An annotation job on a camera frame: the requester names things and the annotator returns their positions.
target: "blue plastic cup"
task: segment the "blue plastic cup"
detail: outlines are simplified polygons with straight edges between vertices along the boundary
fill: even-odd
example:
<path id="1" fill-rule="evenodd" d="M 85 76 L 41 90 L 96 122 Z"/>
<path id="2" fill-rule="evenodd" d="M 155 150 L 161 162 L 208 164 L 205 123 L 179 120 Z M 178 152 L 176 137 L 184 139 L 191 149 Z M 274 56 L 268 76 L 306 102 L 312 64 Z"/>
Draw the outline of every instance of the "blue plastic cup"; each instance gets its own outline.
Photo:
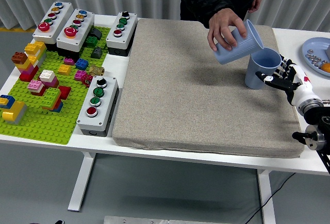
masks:
<path id="1" fill-rule="evenodd" d="M 280 66 L 282 58 L 280 54 L 271 48 L 264 49 L 252 53 L 245 76 L 245 84 L 250 89 L 262 89 L 264 82 L 257 76 L 256 72 L 260 71 L 266 75 L 273 75 L 277 67 Z"/>
<path id="2" fill-rule="evenodd" d="M 262 40 L 250 20 L 246 20 L 244 25 L 247 30 L 245 39 L 239 34 L 237 28 L 232 31 L 237 41 L 237 46 L 232 50 L 226 50 L 219 43 L 216 44 L 218 50 L 214 52 L 214 55 L 219 63 L 226 64 L 263 49 Z"/>

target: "control box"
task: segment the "control box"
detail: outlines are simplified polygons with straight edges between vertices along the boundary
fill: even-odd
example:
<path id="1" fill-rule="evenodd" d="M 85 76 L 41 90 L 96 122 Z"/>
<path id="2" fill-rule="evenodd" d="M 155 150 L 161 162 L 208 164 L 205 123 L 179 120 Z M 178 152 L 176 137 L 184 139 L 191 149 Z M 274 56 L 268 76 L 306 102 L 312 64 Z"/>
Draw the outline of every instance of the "control box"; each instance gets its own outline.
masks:
<path id="1" fill-rule="evenodd" d="M 75 9 L 57 37 L 57 47 L 79 52 L 94 25 L 94 13 Z"/>
<path id="2" fill-rule="evenodd" d="M 77 119 L 84 135 L 107 136 L 119 93 L 116 78 L 93 77 Z"/>
<path id="3" fill-rule="evenodd" d="M 33 33 L 35 41 L 56 44 L 56 39 L 72 12 L 71 3 L 54 2 Z"/>
<path id="4" fill-rule="evenodd" d="M 138 17 L 127 11 L 120 12 L 106 38 L 109 54 L 127 57 L 133 43 Z"/>

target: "robotic hand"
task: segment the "robotic hand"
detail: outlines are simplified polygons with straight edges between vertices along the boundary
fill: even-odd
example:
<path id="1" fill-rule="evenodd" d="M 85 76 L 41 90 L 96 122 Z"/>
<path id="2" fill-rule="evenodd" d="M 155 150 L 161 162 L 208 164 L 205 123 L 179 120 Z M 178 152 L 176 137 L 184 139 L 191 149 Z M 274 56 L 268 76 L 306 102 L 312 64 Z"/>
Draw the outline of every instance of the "robotic hand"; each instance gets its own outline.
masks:
<path id="1" fill-rule="evenodd" d="M 272 76 L 256 72 L 266 85 L 285 91 L 287 99 L 309 124 L 305 133 L 295 132 L 292 137 L 317 151 L 330 174 L 330 100 L 321 100 L 312 91 L 312 85 L 302 68 L 282 56 L 281 69 Z"/>

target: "blue plate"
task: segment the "blue plate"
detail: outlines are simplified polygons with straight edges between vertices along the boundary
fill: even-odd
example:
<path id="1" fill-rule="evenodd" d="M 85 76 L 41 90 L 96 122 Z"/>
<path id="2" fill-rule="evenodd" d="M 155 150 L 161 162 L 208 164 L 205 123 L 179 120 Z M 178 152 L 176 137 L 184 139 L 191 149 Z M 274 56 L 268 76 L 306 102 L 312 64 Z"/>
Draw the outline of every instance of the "blue plate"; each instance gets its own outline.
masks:
<path id="1" fill-rule="evenodd" d="M 306 54 L 308 53 L 308 50 L 312 49 L 313 53 L 311 55 L 315 55 L 318 58 L 321 58 L 322 61 L 326 60 L 328 63 L 330 62 L 330 59 L 328 58 L 327 54 L 325 51 L 328 49 L 330 45 L 330 39 L 328 38 L 322 38 L 322 37 L 317 37 L 317 38 L 311 38 L 309 40 L 306 40 L 305 43 L 303 44 L 303 58 L 305 59 L 306 63 L 315 71 L 321 73 L 322 75 L 325 76 L 330 76 L 330 73 L 325 72 L 318 67 L 314 66 L 312 62 L 306 57 Z"/>

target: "beige cushion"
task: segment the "beige cushion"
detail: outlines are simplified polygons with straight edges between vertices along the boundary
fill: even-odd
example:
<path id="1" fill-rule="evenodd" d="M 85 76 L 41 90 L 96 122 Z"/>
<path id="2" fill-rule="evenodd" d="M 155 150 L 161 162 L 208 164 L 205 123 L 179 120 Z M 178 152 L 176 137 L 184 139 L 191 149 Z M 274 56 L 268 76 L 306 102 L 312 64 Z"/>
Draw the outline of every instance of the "beige cushion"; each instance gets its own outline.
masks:
<path id="1" fill-rule="evenodd" d="M 256 26 L 278 50 L 272 28 Z M 118 145 L 294 158 L 304 146 L 283 91 L 251 90 L 249 56 L 221 65 L 199 22 L 141 19 L 115 119 Z"/>

